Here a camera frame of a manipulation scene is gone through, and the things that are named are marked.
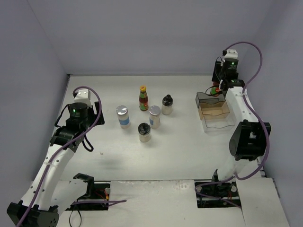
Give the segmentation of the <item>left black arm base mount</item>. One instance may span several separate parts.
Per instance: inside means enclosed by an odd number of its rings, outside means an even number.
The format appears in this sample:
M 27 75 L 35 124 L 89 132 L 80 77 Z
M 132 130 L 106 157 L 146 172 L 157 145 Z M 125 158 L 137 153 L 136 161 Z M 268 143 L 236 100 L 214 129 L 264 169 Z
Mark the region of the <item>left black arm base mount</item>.
M 73 179 L 82 180 L 87 184 L 85 194 L 77 199 L 77 201 L 105 201 L 109 200 L 109 193 L 106 192 L 106 188 L 110 189 L 110 183 L 96 183 L 94 177 L 78 173 Z M 108 203 L 82 203 L 78 205 L 71 205 L 66 211 L 107 211 Z

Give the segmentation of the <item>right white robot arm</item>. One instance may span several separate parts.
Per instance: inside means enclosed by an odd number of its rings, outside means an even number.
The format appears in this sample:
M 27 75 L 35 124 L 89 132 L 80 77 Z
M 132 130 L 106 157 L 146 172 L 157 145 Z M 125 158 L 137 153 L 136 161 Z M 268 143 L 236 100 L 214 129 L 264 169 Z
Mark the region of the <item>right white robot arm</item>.
M 236 128 L 229 141 L 230 155 L 226 163 L 215 171 L 216 178 L 209 183 L 210 191 L 220 195 L 227 188 L 226 182 L 234 178 L 246 180 L 254 176 L 263 167 L 269 155 L 269 135 L 271 125 L 263 122 L 251 106 L 246 83 L 237 79 L 239 60 L 225 57 L 218 78 L 220 86 L 226 92 L 225 98 L 236 118 Z M 250 162 L 263 157 L 258 167 L 246 176 L 239 176 L 242 169 Z

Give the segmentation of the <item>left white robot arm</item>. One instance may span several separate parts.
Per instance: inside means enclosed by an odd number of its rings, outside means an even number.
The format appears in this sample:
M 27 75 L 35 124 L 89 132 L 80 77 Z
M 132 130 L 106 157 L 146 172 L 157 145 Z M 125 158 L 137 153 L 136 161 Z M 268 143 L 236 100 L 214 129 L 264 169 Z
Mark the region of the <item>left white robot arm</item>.
M 76 174 L 64 189 L 58 182 L 79 145 L 93 151 L 87 133 L 105 123 L 101 102 L 95 102 L 95 107 L 89 101 L 74 102 L 66 108 L 70 116 L 64 126 L 57 126 L 45 161 L 30 188 L 18 203 L 12 202 L 7 208 L 17 227 L 54 227 L 60 214 L 78 198 L 90 198 L 95 192 L 94 178 L 86 174 Z

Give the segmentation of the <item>red sauce bottle yellow cap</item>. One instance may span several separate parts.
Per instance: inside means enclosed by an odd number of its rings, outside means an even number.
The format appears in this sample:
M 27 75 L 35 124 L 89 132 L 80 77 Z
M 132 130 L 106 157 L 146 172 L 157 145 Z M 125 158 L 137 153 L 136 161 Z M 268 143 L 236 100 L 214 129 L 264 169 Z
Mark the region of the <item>red sauce bottle yellow cap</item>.
M 148 108 L 149 108 L 146 86 L 141 86 L 140 87 L 139 108 L 140 108 L 141 111 L 147 111 Z

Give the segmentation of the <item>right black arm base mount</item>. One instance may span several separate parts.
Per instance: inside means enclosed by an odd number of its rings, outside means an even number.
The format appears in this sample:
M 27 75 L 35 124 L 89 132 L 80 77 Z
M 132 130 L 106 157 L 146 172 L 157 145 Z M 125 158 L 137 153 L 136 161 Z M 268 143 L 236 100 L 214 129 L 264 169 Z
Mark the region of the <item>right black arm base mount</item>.
M 241 207 L 241 200 L 235 181 L 223 184 L 201 186 L 206 182 L 195 181 L 196 204 L 199 209 Z

